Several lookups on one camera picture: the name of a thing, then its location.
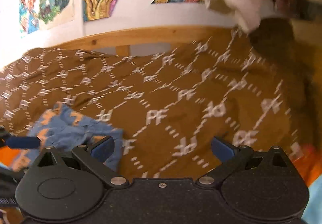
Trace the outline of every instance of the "light blue fabric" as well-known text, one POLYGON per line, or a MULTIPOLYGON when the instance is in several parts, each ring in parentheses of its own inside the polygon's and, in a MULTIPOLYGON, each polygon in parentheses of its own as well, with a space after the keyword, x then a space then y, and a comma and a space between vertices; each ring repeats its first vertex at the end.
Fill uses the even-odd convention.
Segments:
MULTIPOLYGON (((94 142, 94 136, 111 136, 114 139, 114 152, 104 162, 110 169, 117 171, 119 161, 122 157, 122 129, 115 129, 106 123, 96 121, 95 119, 82 116, 79 122, 74 125, 76 120, 75 116, 71 116, 71 112, 74 112, 67 105, 59 103, 56 104, 54 109, 60 107, 58 115, 53 116, 48 123, 42 124, 44 121, 43 115, 35 123, 34 127, 28 132, 28 136, 39 137, 41 130, 47 130, 45 134, 44 143, 42 146, 54 146, 59 151, 71 151, 75 146, 81 144, 91 144, 94 142)), ((29 150, 25 155, 30 159, 30 164, 39 155, 40 150, 29 150)))
POLYGON ((322 223, 322 175, 309 187, 310 199, 303 213, 302 219, 307 224, 322 223))
POLYGON ((0 167, 4 169, 9 169, 6 165, 2 164, 1 162, 0 162, 0 167))

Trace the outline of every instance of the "wooden bed frame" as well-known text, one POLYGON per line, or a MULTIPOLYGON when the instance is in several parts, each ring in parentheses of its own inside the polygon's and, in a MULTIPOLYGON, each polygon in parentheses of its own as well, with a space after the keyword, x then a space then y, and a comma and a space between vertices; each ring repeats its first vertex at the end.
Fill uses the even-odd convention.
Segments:
POLYGON ((175 46, 206 39, 214 34, 220 36, 225 31, 224 28, 212 26, 145 27, 100 33, 64 42, 54 47, 69 50, 115 47, 117 55, 129 56, 130 45, 163 42, 175 46))

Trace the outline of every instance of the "metal pin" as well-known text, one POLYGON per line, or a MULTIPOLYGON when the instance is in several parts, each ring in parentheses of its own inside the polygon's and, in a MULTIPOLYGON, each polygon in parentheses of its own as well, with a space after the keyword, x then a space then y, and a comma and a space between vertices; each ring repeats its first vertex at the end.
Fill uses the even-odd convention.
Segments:
POLYGON ((214 179, 212 177, 209 176, 203 176, 199 179, 199 182, 203 185, 210 185, 214 183, 214 179))
POLYGON ((159 188, 165 188, 167 186, 166 183, 159 183, 159 188))
POLYGON ((111 178, 111 183, 113 185, 123 185, 126 182, 126 178, 124 177, 113 177, 111 178))

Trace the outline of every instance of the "orange fabric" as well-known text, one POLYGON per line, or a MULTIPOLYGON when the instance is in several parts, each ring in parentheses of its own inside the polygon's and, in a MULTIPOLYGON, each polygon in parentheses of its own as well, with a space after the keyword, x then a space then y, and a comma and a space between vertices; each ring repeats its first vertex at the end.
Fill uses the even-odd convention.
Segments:
POLYGON ((44 145, 45 145, 45 142, 46 142, 46 139, 47 139, 47 132, 49 131, 48 128, 45 128, 45 129, 42 129, 38 134, 37 134, 37 137, 38 139, 40 139, 41 141, 41 146, 40 146, 40 150, 42 150, 44 148, 44 145))
POLYGON ((27 158, 26 154, 28 153, 28 150, 23 150, 19 157, 12 163, 12 170, 19 171, 20 169, 28 167, 30 164, 30 159, 27 158))
POLYGON ((4 224, 19 224, 23 221, 24 217, 22 216, 20 210, 15 207, 2 207, 0 211, 4 214, 4 220, 1 220, 0 223, 4 224))
POLYGON ((55 112, 53 112, 52 110, 48 109, 45 111, 45 113, 42 115, 42 119, 43 121, 41 122, 42 125, 47 125, 52 117, 54 117, 56 115, 55 112))
POLYGON ((303 156, 293 161, 293 164, 306 185, 310 186, 322 174, 322 155, 311 145, 302 147, 302 152, 303 156))
POLYGON ((6 166, 9 166, 19 152, 20 150, 12 150, 8 147, 0 148, 0 162, 6 166))
POLYGON ((73 126, 78 126, 78 123, 81 121, 81 119, 83 117, 82 114, 80 114, 79 112, 76 112, 76 111, 72 111, 70 113, 70 116, 71 117, 76 117, 75 120, 74 120, 74 122, 73 122, 73 126))

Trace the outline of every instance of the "blue gripper pad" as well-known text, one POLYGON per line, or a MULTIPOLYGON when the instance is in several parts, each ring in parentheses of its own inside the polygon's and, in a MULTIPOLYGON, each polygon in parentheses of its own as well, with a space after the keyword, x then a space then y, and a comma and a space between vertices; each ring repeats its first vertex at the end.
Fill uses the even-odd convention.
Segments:
POLYGON ((105 137, 100 140, 94 147, 91 148, 91 156, 96 158, 99 162, 104 163, 114 152, 114 139, 112 137, 105 137))
POLYGON ((211 141, 211 151, 222 163, 235 156, 237 148, 216 137, 211 141))

